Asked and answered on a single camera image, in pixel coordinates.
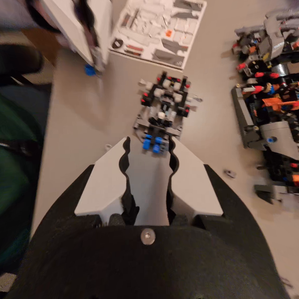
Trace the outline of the black office chair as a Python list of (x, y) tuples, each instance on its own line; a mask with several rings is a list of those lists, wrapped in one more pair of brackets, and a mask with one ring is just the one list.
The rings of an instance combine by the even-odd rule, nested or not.
[(44, 58), (40, 51), (27, 45), (0, 45), (0, 76), (16, 77), (42, 70)]

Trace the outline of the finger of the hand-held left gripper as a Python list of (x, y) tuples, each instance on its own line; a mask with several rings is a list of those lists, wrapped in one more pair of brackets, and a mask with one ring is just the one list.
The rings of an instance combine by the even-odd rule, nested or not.
[(72, 50), (90, 65), (94, 64), (91, 45), (88, 41), (85, 8), (87, 1), (43, 0), (42, 6), (57, 28), (67, 39)]
[(97, 71), (104, 71), (109, 59), (113, 5), (110, 0), (91, 0), (89, 8), (93, 17), (90, 30), (93, 66)]

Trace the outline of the small lego gearbox assembly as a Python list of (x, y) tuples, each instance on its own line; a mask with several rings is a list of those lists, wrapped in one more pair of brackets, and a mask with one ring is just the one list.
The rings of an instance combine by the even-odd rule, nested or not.
[(181, 137), (184, 119), (203, 100), (189, 94), (191, 83), (185, 76), (180, 79), (162, 72), (155, 83), (140, 79), (138, 85), (144, 92), (133, 129), (143, 151), (163, 155), (169, 149), (170, 138)]

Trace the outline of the lego sticker sheet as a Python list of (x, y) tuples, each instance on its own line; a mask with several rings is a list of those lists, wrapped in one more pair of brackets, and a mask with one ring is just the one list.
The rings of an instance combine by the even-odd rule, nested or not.
[(206, 7), (203, 0), (129, 0), (110, 51), (183, 71)]

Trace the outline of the person's green shirt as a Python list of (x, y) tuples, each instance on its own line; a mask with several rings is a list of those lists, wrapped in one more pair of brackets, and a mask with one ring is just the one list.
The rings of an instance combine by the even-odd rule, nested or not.
[(18, 271), (31, 235), (47, 121), (28, 106), (1, 95), (0, 269)]

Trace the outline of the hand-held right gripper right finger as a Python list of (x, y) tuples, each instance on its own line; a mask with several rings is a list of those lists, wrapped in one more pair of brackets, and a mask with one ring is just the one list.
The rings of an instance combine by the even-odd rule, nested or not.
[(187, 224), (201, 215), (222, 217), (224, 212), (204, 162), (175, 137), (169, 141), (169, 153), (172, 170), (166, 193), (169, 224), (177, 217)]

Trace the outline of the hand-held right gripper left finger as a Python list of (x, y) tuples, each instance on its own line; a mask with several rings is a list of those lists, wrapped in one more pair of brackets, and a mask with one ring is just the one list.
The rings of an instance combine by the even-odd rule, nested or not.
[(99, 215), (107, 223), (112, 214), (130, 213), (129, 152), (130, 138), (125, 137), (95, 162), (75, 208), (76, 216)]

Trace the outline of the light grey axle blue connector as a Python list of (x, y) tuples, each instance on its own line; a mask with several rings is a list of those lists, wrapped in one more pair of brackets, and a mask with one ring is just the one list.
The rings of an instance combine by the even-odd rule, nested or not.
[(86, 75), (90, 77), (101, 77), (105, 71), (101, 49), (99, 47), (90, 47), (92, 63), (84, 66)]

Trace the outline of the large lego car chassis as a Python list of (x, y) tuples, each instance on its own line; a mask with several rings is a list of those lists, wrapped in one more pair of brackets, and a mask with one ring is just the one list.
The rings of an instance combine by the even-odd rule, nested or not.
[(256, 195), (285, 209), (298, 209), (299, 195), (299, 79), (289, 65), (299, 59), (297, 9), (272, 11), (262, 25), (235, 30), (232, 45), (242, 82), (232, 90), (244, 148), (262, 151), (265, 185)]

